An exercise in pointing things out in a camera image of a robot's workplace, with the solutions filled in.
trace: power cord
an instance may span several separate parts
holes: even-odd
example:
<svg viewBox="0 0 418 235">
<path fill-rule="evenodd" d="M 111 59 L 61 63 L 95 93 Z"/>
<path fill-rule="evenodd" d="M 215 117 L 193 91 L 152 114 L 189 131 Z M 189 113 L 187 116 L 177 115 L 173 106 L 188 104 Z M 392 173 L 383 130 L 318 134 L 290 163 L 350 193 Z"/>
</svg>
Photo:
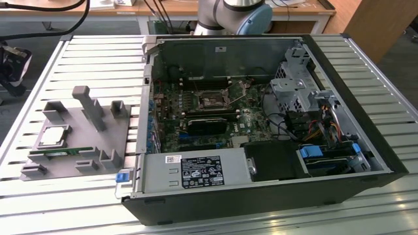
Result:
<svg viewBox="0 0 418 235">
<path fill-rule="evenodd" d="M 270 86 L 271 86 L 270 83 L 267 83 L 266 88 L 264 88 L 264 92 L 263 92 L 263 97 L 262 97 L 262 111 L 263 111 L 263 114 L 264 114 L 266 118 L 268 119 L 268 122 L 270 122 L 272 125 L 275 125 L 282 131 L 284 131 L 286 134 L 290 136 L 290 138 L 291 138 L 294 141 L 296 141 L 296 142 L 303 142 L 303 141 L 291 133 L 290 130 L 287 130 L 283 126 L 280 126 L 278 123 L 275 123 L 275 122 L 271 120 L 271 118 L 270 118 L 271 115 L 283 116 L 283 114 L 279 114 L 279 113 L 271 113 L 271 114 L 268 114 L 268 115 L 266 114 L 266 110 L 264 110 L 264 98 L 266 98 L 266 92 L 267 92 L 267 89 L 270 88 Z"/>
<path fill-rule="evenodd" d="M 80 6 L 84 2 L 87 2 L 87 3 L 85 3 L 85 9 L 84 9 L 83 16 L 81 16 L 79 22 L 68 30 L 61 31 L 61 32 L 27 33 L 27 34 L 13 34 L 13 35 L 7 35 L 7 36 L 0 36 L 0 41 L 13 40 L 13 39 L 23 39 L 23 38 L 63 36 L 63 35 L 67 35 L 67 34 L 72 33 L 80 27 L 81 23 L 84 22 L 84 20 L 87 18 L 88 13 L 89 13 L 89 0 L 80 0 L 72 6 L 61 8 L 61 9 L 71 10 L 71 9 L 76 8 L 77 6 Z M 27 10 L 48 11 L 47 8 L 44 8 L 44 7 L 13 5 L 13 4 L 7 4 L 5 2 L 4 2 L 4 4 L 0 4 L 0 8 L 3 8 L 3 6 L 4 6 L 4 8 L 5 7 L 7 8 L 20 7 L 19 9 L 23 9 L 23 7 L 25 7 Z M 49 8 L 51 11 L 60 11 L 59 9 L 60 8 Z"/>
<path fill-rule="evenodd" d="M 167 22 L 165 22 L 165 18 L 161 18 L 161 15 L 160 15 L 159 13 L 156 13 L 156 11 L 155 11 L 155 10 L 152 9 L 152 7 L 149 6 L 147 0 L 144 0 L 144 3 L 145 3 L 145 5 L 147 5 L 147 7 L 148 7 L 148 9 L 149 9 L 149 11 L 151 11 L 151 13 L 152 13 L 152 15 L 153 15 L 155 17 L 157 17 L 157 19 L 163 22 L 164 27 L 165 27 L 165 29 L 167 29 L 167 32 L 169 33 L 169 28 L 168 28 L 168 25 L 167 25 Z"/>
<path fill-rule="evenodd" d="M 272 4 L 276 5 L 278 7 L 284 7 L 287 9 L 287 21 L 286 21 L 286 25 L 284 25 L 284 33 L 287 32 L 287 25 L 288 25 L 288 21 L 290 21 L 290 10 L 288 8 L 298 8 L 298 6 L 288 6 L 286 2 L 283 2 L 283 0 L 279 0 L 286 6 L 282 6 L 279 4 L 276 4 L 274 2 L 274 0 L 271 0 Z"/>
<path fill-rule="evenodd" d="M 71 6 L 59 7 L 59 8 L 48 8 L 48 7 L 37 7 L 37 6 L 25 6 L 25 5 L 16 5 L 16 4 L 8 4 L 7 2 L 0 2 L 0 9 L 21 9 L 21 10 L 29 10 L 29 11 L 48 11 L 48 12 L 59 12 L 59 11 L 69 11 L 84 3 L 85 0 L 80 0 L 77 3 L 75 3 Z"/>
<path fill-rule="evenodd" d="M 157 0 L 159 4 L 161 5 L 161 8 L 163 8 L 163 11 L 165 13 L 165 16 L 167 16 L 167 20 L 168 20 L 168 24 L 169 24 L 169 27 L 171 27 L 171 33 L 173 33 L 173 28 L 172 28 L 172 24 L 171 24 L 171 19 L 169 19 L 169 16 L 167 14 L 167 11 L 165 11 L 165 7 L 164 7 L 164 4 L 161 3 L 163 0 Z"/>
</svg>

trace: aluminum extrusion table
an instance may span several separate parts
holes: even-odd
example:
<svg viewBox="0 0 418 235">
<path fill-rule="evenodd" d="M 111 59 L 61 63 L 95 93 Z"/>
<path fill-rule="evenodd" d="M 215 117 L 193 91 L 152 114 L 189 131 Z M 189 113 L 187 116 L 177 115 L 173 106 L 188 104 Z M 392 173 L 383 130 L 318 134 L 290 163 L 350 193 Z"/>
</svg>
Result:
<svg viewBox="0 0 418 235">
<path fill-rule="evenodd" d="M 20 169 L 45 119 L 40 110 L 48 100 L 80 107 L 69 99 L 75 85 L 88 85 L 101 105 L 120 99 L 133 106 L 124 167 L 133 166 L 141 39 L 139 35 L 75 36 L 60 41 L 0 148 L 1 234 L 371 235 L 417 231 L 418 113 L 352 40 L 339 35 L 316 35 L 314 39 L 410 171 L 387 186 L 338 205 L 145 227 L 115 198 L 113 174 L 20 181 Z"/>
</svg>

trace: warning label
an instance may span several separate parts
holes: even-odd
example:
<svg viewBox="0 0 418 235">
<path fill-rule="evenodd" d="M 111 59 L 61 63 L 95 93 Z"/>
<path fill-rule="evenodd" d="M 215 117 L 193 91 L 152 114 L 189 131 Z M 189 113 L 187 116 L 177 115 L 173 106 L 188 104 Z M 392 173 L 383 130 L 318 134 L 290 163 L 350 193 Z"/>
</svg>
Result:
<svg viewBox="0 0 418 235">
<path fill-rule="evenodd" d="M 219 156 L 181 159 L 181 186 L 200 188 L 224 185 Z"/>
</svg>

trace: yellow wire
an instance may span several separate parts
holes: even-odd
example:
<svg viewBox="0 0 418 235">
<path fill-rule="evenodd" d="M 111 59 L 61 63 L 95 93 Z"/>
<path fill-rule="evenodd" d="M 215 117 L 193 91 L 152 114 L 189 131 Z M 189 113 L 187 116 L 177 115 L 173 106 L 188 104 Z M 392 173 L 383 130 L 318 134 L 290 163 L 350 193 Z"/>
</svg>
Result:
<svg viewBox="0 0 418 235">
<path fill-rule="evenodd" d="M 320 133 L 320 130 L 316 130 L 307 138 L 304 138 L 303 141 L 307 141 L 308 139 L 316 137 L 319 135 L 319 133 Z"/>
</svg>

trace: blue latch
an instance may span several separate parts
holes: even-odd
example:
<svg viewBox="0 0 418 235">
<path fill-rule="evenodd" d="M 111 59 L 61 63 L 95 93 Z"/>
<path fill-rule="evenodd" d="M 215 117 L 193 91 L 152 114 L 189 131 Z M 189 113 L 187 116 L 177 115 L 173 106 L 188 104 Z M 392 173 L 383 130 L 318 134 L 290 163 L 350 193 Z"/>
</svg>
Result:
<svg viewBox="0 0 418 235">
<path fill-rule="evenodd" d="M 360 152 L 360 148 L 359 148 L 358 143 L 354 143 L 351 146 L 352 146 L 354 151 L 355 151 L 356 153 L 359 153 L 359 152 Z"/>
<path fill-rule="evenodd" d="M 116 183 L 129 182 L 129 173 L 117 173 Z"/>
<path fill-rule="evenodd" d="M 302 158 L 314 158 L 314 157 L 322 157 L 322 151 L 320 147 L 316 145 L 306 146 L 300 150 Z"/>
</svg>

